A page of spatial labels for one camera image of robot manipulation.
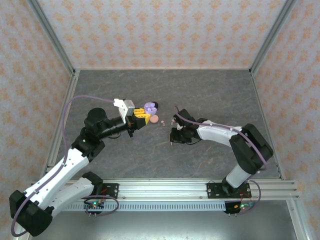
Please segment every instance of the purple toy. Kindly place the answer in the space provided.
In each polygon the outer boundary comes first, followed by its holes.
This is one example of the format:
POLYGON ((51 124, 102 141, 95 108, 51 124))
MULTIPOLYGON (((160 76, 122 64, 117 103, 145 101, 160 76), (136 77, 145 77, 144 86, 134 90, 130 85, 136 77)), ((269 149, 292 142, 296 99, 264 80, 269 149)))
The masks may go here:
POLYGON ((157 110, 158 110, 158 103, 153 101, 153 102, 147 102, 144 105, 144 110, 146 114, 150 114, 151 116, 155 115, 157 110))

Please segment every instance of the small pink object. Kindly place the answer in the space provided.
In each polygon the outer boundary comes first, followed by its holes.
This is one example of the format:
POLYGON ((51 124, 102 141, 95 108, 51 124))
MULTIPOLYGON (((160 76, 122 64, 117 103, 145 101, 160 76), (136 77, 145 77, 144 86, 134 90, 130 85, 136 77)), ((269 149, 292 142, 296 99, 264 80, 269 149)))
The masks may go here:
POLYGON ((159 121, 159 117, 157 115, 153 115, 150 117, 150 122, 156 124, 159 121))

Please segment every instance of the marble-patterned surface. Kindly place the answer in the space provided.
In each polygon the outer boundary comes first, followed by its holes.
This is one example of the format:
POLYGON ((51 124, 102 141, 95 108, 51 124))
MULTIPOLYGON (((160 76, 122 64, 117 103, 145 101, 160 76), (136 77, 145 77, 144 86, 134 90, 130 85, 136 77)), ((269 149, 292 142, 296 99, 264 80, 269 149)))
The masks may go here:
MULTIPOLYGON (((195 118, 204 117, 229 126, 254 124, 267 138, 254 86, 247 70, 82 70, 74 95, 126 98, 136 107, 159 103, 157 115, 164 120, 148 124, 130 138, 106 139, 106 147, 74 178, 92 171, 101 178, 224 178, 235 166, 231 148, 212 141, 195 145, 173 144, 169 134, 174 105, 195 118)), ((119 115, 110 103, 77 99, 71 104, 66 124, 69 144, 79 135, 89 110, 104 108, 109 118, 119 115)), ((61 145, 59 159, 63 156, 61 145)), ((275 160, 256 177, 279 177, 275 160)))

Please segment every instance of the patterned wallpaper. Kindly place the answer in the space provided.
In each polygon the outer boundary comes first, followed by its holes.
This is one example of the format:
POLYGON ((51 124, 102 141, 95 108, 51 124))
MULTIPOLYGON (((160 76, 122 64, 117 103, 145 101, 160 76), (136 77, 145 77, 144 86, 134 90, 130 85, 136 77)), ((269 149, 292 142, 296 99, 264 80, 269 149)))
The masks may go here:
POLYGON ((299 0, 255 75, 288 179, 320 239, 320 3, 299 0))
POLYGON ((40 0, 75 68, 248 69, 285 0, 40 0))
POLYGON ((2 0, 0 13, 0 239, 7 240, 9 196, 39 178, 70 77, 26 0, 2 0))

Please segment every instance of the white robotic arm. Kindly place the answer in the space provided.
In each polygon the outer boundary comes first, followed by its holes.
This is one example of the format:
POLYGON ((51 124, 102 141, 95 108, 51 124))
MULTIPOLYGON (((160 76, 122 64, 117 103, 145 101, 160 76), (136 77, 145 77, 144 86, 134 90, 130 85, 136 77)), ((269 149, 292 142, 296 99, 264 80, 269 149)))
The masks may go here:
POLYGON ((171 129, 172 143, 190 144, 194 138, 214 141, 232 148, 237 165, 222 180, 221 191, 226 194, 224 197, 234 197, 233 193, 257 173, 264 164, 261 156, 267 161, 274 154, 270 145, 252 124, 240 127, 216 124, 205 118, 196 121, 185 109, 173 117, 177 122, 177 128, 171 129), (261 156, 247 140, 256 147, 261 156))
POLYGON ((145 126, 146 114, 135 114, 131 100, 114 99, 120 116, 108 119, 102 108, 92 109, 84 120, 85 127, 68 150, 67 159, 60 160, 42 179, 24 192, 16 190, 9 197, 13 219, 32 236, 41 234, 63 208, 91 194, 100 194, 103 181, 92 172, 85 173, 68 188, 61 188, 83 167, 88 165, 105 147, 102 139, 145 126))

